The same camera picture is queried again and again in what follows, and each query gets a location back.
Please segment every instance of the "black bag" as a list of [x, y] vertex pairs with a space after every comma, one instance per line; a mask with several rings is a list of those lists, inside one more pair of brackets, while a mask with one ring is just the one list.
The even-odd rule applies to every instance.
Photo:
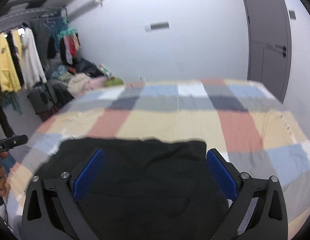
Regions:
[[97, 66], [88, 60], [82, 58], [79, 63], [75, 66], [77, 73], [85, 73], [87, 76], [92, 78], [104, 76], [102, 72], [100, 72]]

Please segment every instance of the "blue armrest pad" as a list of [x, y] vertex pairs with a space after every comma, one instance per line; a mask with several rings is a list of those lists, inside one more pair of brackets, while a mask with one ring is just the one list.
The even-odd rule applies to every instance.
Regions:
[[104, 152], [98, 150], [74, 182], [73, 197], [76, 202], [86, 196], [103, 164]]
[[238, 196], [236, 182], [212, 150], [207, 152], [206, 164], [211, 170], [224, 196], [227, 199], [235, 201]]

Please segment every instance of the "gray door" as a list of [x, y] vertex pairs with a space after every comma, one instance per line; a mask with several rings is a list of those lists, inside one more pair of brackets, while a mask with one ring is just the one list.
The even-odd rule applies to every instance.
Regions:
[[249, 27], [248, 79], [284, 101], [291, 68], [291, 29], [284, 0], [244, 0]]

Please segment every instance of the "checkered blanket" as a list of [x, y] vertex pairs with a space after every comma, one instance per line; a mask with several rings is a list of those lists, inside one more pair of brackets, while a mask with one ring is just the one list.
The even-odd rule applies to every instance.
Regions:
[[294, 117], [260, 83], [235, 80], [129, 84], [91, 91], [43, 123], [10, 170], [8, 212], [21, 215], [39, 166], [70, 138], [200, 139], [252, 177], [276, 175], [289, 239], [310, 214], [310, 142]]

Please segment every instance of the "human hand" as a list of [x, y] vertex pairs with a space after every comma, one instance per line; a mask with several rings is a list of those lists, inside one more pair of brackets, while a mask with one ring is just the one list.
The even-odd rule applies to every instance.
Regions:
[[[7, 152], [0, 153], [0, 158], [5, 159], [8, 156]], [[0, 197], [4, 197], [7, 193], [6, 177], [4, 167], [0, 168]]]

